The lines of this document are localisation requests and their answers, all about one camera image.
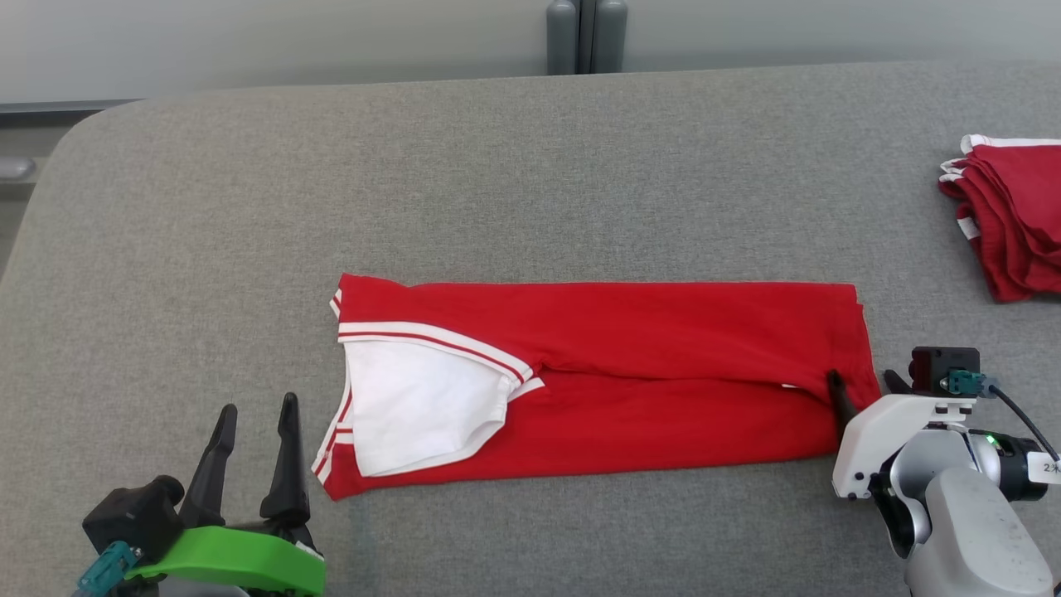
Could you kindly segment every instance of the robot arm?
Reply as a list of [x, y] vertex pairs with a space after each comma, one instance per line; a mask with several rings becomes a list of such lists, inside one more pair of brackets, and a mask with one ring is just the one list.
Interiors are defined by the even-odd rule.
[[179, 481], [161, 476], [142, 488], [112, 491], [85, 517], [82, 527], [101, 557], [82, 577], [75, 595], [324, 593], [324, 557], [306, 526], [310, 504], [298, 398], [288, 393], [283, 399], [277, 425], [280, 451], [259, 510], [263, 520], [233, 527], [221, 516], [221, 499], [226, 462], [236, 444], [236, 419], [234, 406], [222, 409], [187, 495]]
[[1033, 440], [961, 425], [976, 394], [957, 382], [979, 374], [978, 352], [919, 348], [914, 357], [914, 386], [887, 372], [892, 393], [857, 415], [831, 383], [842, 426], [836, 494], [873, 499], [914, 597], [1054, 595], [1009, 503], [1041, 498], [1061, 481], [1057, 463]]

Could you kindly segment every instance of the white stripe trim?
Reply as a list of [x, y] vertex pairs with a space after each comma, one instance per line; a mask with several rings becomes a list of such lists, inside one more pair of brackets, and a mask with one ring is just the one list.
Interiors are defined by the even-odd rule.
[[[371, 334], [366, 334], [366, 335], [363, 335], [363, 336], [351, 336], [349, 338], [340, 337], [338, 341], [340, 341], [341, 345], [345, 345], [347, 343], [368, 343], [368, 341], [376, 341], [376, 343], [401, 343], [401, 344], [404, 344], [404, 345], [417, 345], [419, 347], [427, 347], [428, 349], [434, 349], [436, 351], [441, 351], [443, 353], [448, 353], [448, 354], [451, 354], [451, 355], [454, 355], [454, 356], [457, 356], [457, 357], [462, 357], [462, 358], [465, 358], [465, 359], [468, 359], [468, 361], [473, 361], [473, 362], [475, 362], [475, 363], [477, 363], [477, 364], [480, 364], [482, 366], [488, 367], [488, 368], [492, 369], [493, 371], [497, 371], [498, 373], [500, 373], [501, 375], [503, 375], [505, 377], [505, 380], [508, 380], [509, 383], [512, 385], [512, 387], [516, 387], [517, 385], [523, 383], [519, 377], [517, 377], [516, 375], [512, 374], [512, 371], [510, 369], [505, 368], [505, 367], [501, 367], [500, 365], [491, 362], [490, 359], [484, 359], [483, 357], [476, 355], [475, 353], [471, 353], [471, 352], [466, 351], [464, 349], [454, 349], [452, 347], [447, 347], [445, 345], [439, 345], [438, 343], [435, 343], [433, 340], [429, 340], [429, 339], [425, 339], [425, 338], [408, 338], [408, 337], [405, 337], [405, 336], [375, 336], [375, 335], [371, 335]], [[523, 376], [524, 381], [527, 380], [528, 377], [530, 377], [533, 374], [534, 374], [534, 372], [530, 371], [530, 370], [527, 370], [525, 372], [523, 372], [523, 371], [520, 372], [520, 375]]]
[[964, 160], [966, 160], [964, 157], [956, 157], [954, 159], [949, 159], [943, 163], [940, 163], [939, 168], [940, 170], [946, 172], [947, 174], [961, 174], [961, 171], [964, 170], [964, 168], [958, 168], [957, 163], [959, 161], [964, 161]]
[[338, 288], [338, 289], [336, 289], [335, 294], [332, 294], [331, 300], [328, 301], [328, 306], [332, 309], [332, 312], [335, 313], [335, 317], [337, 318], [338, 317], [338, 309], [343, 306], [343, 288], [342, 287]]
[[324, 469], [321, 469], [320, 473], [317, 474], [317, 479], [320, 480], [320, 485], [321, 486], [325, 485], [325, 481], [328, 480], [328, 476], [331, 475], [331, 461], [332, 461], [332, 459], [329, 458], [328, 461], [325, 462]]
[[[530, 366], [523, 363], [521, 359], [514, 355], [501, 351], [494, 347], [491, 347], [485, 343], [480, 343], [474, 338], [469, 338], [463, 334], [457, 334], [455, 332], [450, 332], [443, 328], [438, 328], [435, 326], [428, 326], [425, 323], [412, 323], [404, 321], [393, 321], [393, 322], [349, 322], [338, 324], [338, 333], [342, 334], [412, 334], [416, 336], [423, 336], [427, 338], [433, 338], [440, 343], [446, 343], [447, 345], [453, 345], [454, 347], [459, 347], [471, 351], [472, 353], [479, 353], [497, 361], [498, 363], [505, 364], [506, 366], [512, 368], [519, 372], [520, 376], [524, 381], [530, 380], [533, 372], [530, 371]], [[402, 338], [393, 336], [355, 336], [351, 338], [343, 338], [341, 343], [350, 343], [355, 340], [390, 340], [398, 343], [414, 343], [418, 340], [417, 338]], [[439, 345], [430, 345], [438, 349], [447, 349], [447, 347], [441, 347]], [[490, 367], [498, 369], [495, 364], [490, 363], [487, 359], [476, 359], [481, 363], [487, 364]]]
[[[346, 366], [346, 350], [343, 351], [343, 366]], [[350, 370], [346, 368], [346, 383], [343, 385], [343, 399], [338, 402], [338, 408], [335, 409], [335, 416], [332, 417], [332, 422], [328, 425], [328, 433], [325, 434], [324, 441], [320, 442], [320, 449], [317, 450], [317, 457], [313, 459], [313, 464], [310, 467], [311, 471], [316, 471], [317, 467], [320, 467], [320, 461], [324, 458], [331, 458], [328, 454], [328, 442], [331, 441], [331, 436], [335, 432], [335, 427], [340, 424], [338, 416], [343, 414], [343, 407], [346, 405], [346, 399], [350, 396]]]
[[516, 389], [515, 392], [508, 394], [508, 402], [512, 402], [516, 399], [526, 394], [527, 392], [534, 392], [535, 390], [540, 390], [545, 387], [545, 383], [541, 381], [541, 377], [535, 377], [534, 380], [527, 380], [527, 383]]
[[353, 445], [353, 427], [343, 427], [342, 425], [335, 431], [335, 443], [332, 447], [337, 445]]
[[961, 153], [969, 155], [977, 145], [993, 147], [1029, 147], [1039, 145], [1061, 145], [1061, 139], [997, 139], [987, 135], [966, 135], [961, 138]]
[[980, 227], [976, 225], [976, 221], [972, 217], [958, 220], [958, 227], [961, 228], [961, 233], [966, 234], [966, 240], [973, 240], [980, 235]]

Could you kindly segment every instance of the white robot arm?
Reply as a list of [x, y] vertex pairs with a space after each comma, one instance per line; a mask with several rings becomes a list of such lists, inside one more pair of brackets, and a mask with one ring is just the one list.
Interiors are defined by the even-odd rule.
[[846, 423], [836, 494], [873, 499], [892, 548], [907, 560], [914, 597], [1054, 595], [1049, 566], [1009, 503], [1039, 499], [1061, 482], [1056, 463], [1033, 440], [961, 425], [977, 399], [949, 392], [946, 381], [954, 371], [979, 374], [975, 350], [914, 355], [915, 388], [888, 372], [893, 393], [849, 421], [842, 384], [831, 380], [838, 423]]

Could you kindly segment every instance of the gray fabric surface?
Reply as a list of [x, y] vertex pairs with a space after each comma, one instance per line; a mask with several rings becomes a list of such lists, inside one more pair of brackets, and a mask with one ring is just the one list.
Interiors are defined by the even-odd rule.
[[[0, 281], [0, 593], [68, 593], [115, 487], [187, 481], [240, 407], [224, 514], [338, 404], [342, 270], [858, 285], [879, 369], [973, 346], [1061, 438], [1061, 305], [992, 304], [934, 183], [960, 136], [1061, 136], [1061, 67], [875, 64], [211, 92], [77, 125]], [[973, 422], [1022, 433], [998, 404]], [[906, 595], [828, 459], [384, 490], [311, 484], [331, 595]], [[1061, 567], [1058, 495], [1021, 505]]]
[[[25, 200], [18, 200], [22, 185], [0, 185], [0, 278], [7, 266], [7, 257], [11, 256], [11, 248], [15, 244], [15, 236], [18, 235], [18, 225], [22, 222], [22, 213], [25, 211]], [[12, 187], [13, 192], [5, 192]]]

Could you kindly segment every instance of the white inner fabric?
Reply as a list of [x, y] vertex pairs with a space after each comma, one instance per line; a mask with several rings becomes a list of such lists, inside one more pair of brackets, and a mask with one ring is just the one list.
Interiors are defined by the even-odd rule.
[[423, 323], [407, 321], [345, 322], [338, 324], [338, 339], [340, 343], [390, 340], [422, 345], [438, 351], [452, 352], [487, 367], [498, 368], [505, 375], [518, 375], [523, 380], [529, 380], [534, 373], [530, 371], [530, 366], [495, 347], [445, 328]]
[[464, 460], [505, 424], [518, 382], [472, 358], [393, 340], [344, 343], [358, 469], [397, 475]]

